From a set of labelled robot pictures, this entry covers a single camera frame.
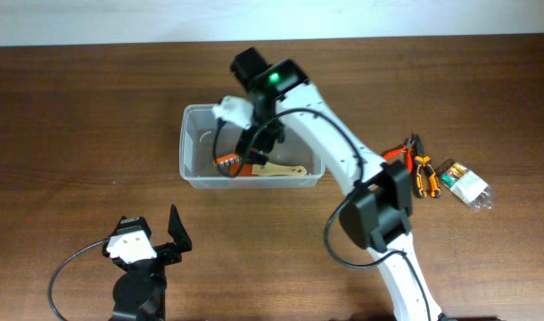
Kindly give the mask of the orange black long-nose pliers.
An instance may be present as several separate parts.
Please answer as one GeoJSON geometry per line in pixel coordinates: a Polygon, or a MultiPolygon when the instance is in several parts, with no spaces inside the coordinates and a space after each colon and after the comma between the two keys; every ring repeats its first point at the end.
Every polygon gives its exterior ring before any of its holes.
{"type": "Polygon", "coordinates": [[[424,145],[418,134],[412,135],[411,160],[413,163],[414,193],[418,199],[430,196],[434,199],[441,197],[436,172],[432,166],[431,158],[425,153],[424,145]]]}

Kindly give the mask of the clear bag of batteries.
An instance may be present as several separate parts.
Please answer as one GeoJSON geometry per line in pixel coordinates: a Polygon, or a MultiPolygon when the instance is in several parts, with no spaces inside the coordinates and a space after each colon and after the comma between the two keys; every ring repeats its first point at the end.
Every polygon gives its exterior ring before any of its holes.
{"type": "Polygon", "coordinates": [[[436,169],[436,173],[440,183],[468,208],[491,210],[494,207],[492,186],[463,162],[447,159],[436,169]]]}

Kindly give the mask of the small red-handled cutters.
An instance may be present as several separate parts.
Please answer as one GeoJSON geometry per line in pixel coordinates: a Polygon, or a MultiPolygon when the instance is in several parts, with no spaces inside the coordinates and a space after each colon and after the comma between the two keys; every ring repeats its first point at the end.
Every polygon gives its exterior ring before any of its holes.
{"type": "Polygon", "coordinates": [[[415,147],[416,141],[413,138],[407,138],[402,145],[399,145],[393,149],[390,149],[382,154],[382,157],[387,161],[392,158],[403,156],[404,163],[406,165],[408,173],[411,173],[414,167],[413,162],[413,149],[415,147]]]}

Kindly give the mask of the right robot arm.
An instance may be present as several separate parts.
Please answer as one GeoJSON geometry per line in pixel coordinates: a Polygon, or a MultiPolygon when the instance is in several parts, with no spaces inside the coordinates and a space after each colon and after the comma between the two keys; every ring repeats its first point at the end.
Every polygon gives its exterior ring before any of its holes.
{"type": "Polygon", "coordinates": [[[241,164],[263,162],[284,141],[285,130],[295,133],[326,164],[344,196],[324,227],[329,255],[347,268],[377,268],[396,319],[446,319],[416,257],[407,167],[363,144],[295,61],[270,64],[250,47],[233,59],[230,71],[247,94],[224,118],[243,130],[235,148],[241,164]]]}

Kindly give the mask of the orange bit holder strip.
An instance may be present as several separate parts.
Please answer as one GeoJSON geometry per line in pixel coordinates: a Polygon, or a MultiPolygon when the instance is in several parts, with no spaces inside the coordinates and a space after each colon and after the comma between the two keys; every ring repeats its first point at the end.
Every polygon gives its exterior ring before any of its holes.
{"type": "Polygon", "coordinates": [[[223,156],[217,157],[213,164],[218,169],[230,169],[234,165],[238,165],[241,162],[241,157],[237,153],[229,153],[223,156]]]}

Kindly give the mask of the orange scraper wooden handle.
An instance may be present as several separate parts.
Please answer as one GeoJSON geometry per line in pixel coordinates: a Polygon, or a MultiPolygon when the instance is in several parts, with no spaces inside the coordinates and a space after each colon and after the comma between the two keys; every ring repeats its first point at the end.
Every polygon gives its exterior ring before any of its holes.
{"type": "Polygon", "coordinates": [[[227,174],[233,176],[242,168],[239,177],[277,177],[277,176],[306,176],[308,171],[303,166],[285,166],[267,162],[265,165],[236,163],[227,168],[227,174]]]}

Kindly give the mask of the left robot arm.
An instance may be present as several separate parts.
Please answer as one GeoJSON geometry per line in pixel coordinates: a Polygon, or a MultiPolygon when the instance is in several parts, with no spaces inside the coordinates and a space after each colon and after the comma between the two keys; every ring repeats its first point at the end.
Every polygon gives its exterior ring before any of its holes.
{"type": "Polygon", "coordinates": [[[151,228],[143,217],[123,216],[103,246],[103,256],[124,271],[112,290],[112,320],[157,321],[166,318],[165,269],[182,261],[193,246],[177,207],[169,211],[170,243],[153,246],[151,228]]]}

